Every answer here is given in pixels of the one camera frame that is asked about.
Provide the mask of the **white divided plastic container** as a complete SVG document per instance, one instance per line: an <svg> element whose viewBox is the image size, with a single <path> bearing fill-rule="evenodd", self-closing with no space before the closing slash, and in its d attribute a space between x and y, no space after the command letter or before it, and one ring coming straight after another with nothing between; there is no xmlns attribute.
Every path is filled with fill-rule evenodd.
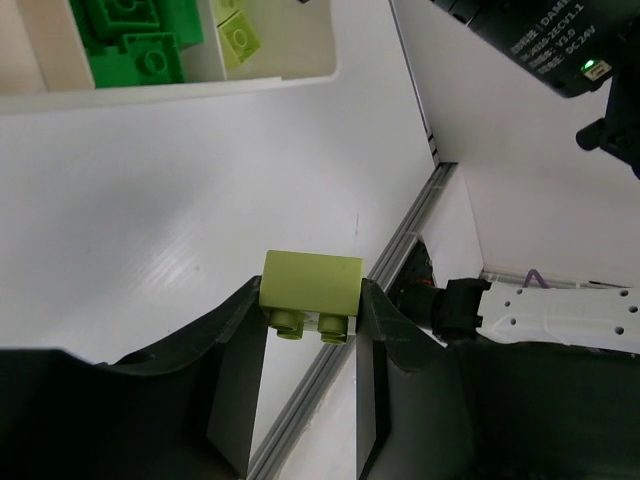
<svg viewBox="0 0 640 480"><path fill-rule="evenodd" d="M5 1L1 110L298 86L338 69L329 1Z"/></svg>

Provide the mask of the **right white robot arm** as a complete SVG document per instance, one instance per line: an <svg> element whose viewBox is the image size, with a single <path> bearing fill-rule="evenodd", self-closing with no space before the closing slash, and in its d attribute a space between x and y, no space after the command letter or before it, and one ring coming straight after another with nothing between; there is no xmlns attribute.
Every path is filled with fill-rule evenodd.
<svg viewBox="0 0 640 480"><path fill-rule="evenodd" d="M559 99L435 6L395 11L438 152L462 165L485 267L597 282L496 284L482 335L637 353L639 184L574 140L604 95Z"/></svg>

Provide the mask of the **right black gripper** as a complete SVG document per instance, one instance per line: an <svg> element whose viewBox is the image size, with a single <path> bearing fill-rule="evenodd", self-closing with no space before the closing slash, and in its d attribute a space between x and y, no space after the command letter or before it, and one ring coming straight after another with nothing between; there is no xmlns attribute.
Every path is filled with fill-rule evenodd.
<svg viewBox="0 0 640 480"><path fill-rule="evenodd" d="M611 84L605 114L579 130L639 170L639 1L439 1L437 7L563 98Z"/></svg>

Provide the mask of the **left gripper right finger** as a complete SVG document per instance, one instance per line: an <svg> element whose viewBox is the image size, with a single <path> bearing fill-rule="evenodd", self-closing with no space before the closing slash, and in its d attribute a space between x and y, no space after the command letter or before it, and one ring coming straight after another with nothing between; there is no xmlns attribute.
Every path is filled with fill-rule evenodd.
<svg viewBox="0 0 640 480"><path fill-rule="evenodd" d="M362 286L360 479L635 479L637 353L482 335L492 286Z"/></svg>

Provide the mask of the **green two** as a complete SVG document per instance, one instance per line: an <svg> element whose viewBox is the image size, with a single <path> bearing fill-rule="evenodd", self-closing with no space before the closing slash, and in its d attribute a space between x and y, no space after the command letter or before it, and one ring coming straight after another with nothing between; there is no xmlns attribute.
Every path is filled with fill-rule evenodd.
<svg viewBox="0 0 640 480"><path fill-rule="evenodd" d="M95 86L182 84L181 53L204 41L195 1L70 3Z"/></svg>

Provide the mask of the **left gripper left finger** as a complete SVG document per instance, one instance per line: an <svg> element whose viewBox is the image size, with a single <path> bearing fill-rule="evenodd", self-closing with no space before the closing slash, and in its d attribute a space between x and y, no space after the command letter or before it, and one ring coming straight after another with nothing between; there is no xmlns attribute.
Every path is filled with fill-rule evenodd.
<svg viewBox="0 0 640 480"><path fill-rule="evenodd" d="M1 353L5 479L243 479L265 354L252 278L116 363Z"/></svg>

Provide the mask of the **pale green lego brick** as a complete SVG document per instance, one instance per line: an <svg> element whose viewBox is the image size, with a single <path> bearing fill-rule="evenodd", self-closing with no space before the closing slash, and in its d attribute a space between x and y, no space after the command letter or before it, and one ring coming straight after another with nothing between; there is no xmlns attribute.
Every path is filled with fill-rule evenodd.
<svg viewBox="0 0 640 480"><path fill-rule="evenodd" d="M261 48L261 42L241 1L214 0L212 6L225 67L239 67Z"/></svg>

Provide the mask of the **pale yellow green lego stack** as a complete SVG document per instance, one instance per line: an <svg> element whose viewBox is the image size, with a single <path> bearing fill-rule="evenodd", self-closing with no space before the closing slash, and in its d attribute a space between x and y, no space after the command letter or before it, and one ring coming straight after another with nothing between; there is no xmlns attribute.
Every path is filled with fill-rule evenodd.
<svg viewBox="0 0 640 480"><path fill-rule="evenodd" d="M314 331L329 345L354 334L364 262L357 257L270 250L259 288L259 306L277 336L300 340Z"/></svg>

